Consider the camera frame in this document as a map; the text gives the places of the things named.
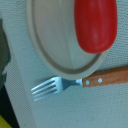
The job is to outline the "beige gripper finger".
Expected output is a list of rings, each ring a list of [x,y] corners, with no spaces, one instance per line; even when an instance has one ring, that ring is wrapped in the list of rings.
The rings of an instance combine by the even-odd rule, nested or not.
[[[5,67],[11,61],[11,54],[8,46],[7,37],[3,28],[3,20],[0,19],[0,89],[3,87],[7,74],[4,73]]]

